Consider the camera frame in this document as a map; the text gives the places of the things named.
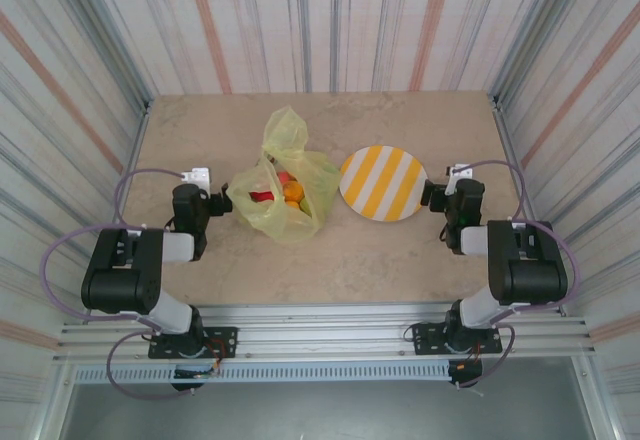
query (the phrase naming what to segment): marble tabletop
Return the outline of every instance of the marble tabletop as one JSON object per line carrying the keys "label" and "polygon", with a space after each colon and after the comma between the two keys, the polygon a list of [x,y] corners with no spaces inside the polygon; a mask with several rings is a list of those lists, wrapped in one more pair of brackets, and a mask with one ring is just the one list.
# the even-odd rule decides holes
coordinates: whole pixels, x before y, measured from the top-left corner
{"label": "marble tabletop", "polygon": [[[206,166],[219,190],[255,165],[270,114],[286,105],[307,121],[309,149],[337,166],[356,150],[391,145],[416,157],[435,182],[447,165],[504,159],[481,92],[164,96],[154,101],[137,168]],[[486,185],[483,221],[513,214],[508,169],[476,169]],[[138,175],[128,195],[130,223],[164,225],[175,179]],[[199,262],[163,267],[164,288],[196,305],[455,300],[487,284],[486,258],[456,256],[438,240],[444,216],[423,208],[394,223],[368,220],[340,194],[324,229],[283,246],[235,215],[212,218]]]}

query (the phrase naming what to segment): striped fabric wall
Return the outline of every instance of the striped fabric wall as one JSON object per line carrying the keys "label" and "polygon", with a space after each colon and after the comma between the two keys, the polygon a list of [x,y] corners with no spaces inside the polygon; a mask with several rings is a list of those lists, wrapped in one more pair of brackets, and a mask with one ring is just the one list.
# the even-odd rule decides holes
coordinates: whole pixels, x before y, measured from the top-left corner
{"label": "striped fabric wall", "polygon": [[[0,438],[34,425],[64,315],[44,297],[46,246],[110,220],[110,194],[141,118],[67,0],[0,0]],[[81,308],[92,249],[79,238],[52,257],[55,292]]]}
{"label": "striped fabric wall", "polygon": [[541,0],[92,0],[154,95],[487,90]]}
{"label": "striped fabric wall", "polygon": [[627,438],[640,438],[640,0],[570,0],[505,102],[539,218],[571,244]]}

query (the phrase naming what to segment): floor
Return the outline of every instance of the floor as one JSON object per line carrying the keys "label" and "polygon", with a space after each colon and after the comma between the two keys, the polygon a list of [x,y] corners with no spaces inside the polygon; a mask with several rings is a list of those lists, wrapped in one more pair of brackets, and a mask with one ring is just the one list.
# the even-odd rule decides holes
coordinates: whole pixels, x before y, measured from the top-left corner
{"label": "floor", "polygon": [[[161,97],[153,105],[137,167],[211,169],[219,188],[255,165],[270,114],[286,105],[308,123],[308,148],[340,166],[356,150],[383,144],[416,157],[445,182],[458,162],[504,159],[481,92],[277,94]],[[517,198],[509,171],[484,167],[483,220],[504,219]],[[130,223],[171,218],[171,177],[140,175],[126,205]],[[165,266],[163,286],[195,304],[357,303],[454,300],[486,285],[486,259],[452,255],[438,241],[442,214],[421,209],[395,223],[353,212],[337,194],[324,229],[283,246],[234,215],[213,218],[199,262]]]}
{"label": "floor", "polygon": [[140,402],[109,385],[82,386],[63,432],[65,440],[594,438],[568,358],[509,360],[473,391],[415,381],[221,384]]}

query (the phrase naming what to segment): yellow and white striped plate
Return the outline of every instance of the yellow and white striped plate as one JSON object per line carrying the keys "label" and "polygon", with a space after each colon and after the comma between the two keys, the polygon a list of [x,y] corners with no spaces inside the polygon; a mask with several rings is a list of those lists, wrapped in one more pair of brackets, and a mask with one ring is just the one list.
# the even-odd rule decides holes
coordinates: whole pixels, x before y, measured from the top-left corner
{"label": "yellow and white striped plate", "polygon": [[347,158],[341,171],[340,193],[363,217],[394,222],[420,209],[427,173],[404,150],[366,147]]}

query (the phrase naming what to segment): vent grille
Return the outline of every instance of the vent grille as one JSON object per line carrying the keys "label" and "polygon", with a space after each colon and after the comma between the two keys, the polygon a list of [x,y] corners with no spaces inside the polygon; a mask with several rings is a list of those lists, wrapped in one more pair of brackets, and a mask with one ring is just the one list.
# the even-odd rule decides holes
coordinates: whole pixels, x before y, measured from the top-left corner
{"label": "vent grille", "polygon": [[[176,380],[176,365],[114,365],[113,376],[118,383],[158,384],[192,383],[191,379]],[[198,379],[211,383],[262,382],[335,382],[365,380],[450,380],[446,360],[380,361],[380,362],[299,362],[299,363],[227,363],[222,364],[217,377]],[[78,367],[76,384],[108,383],[104,365]]]}

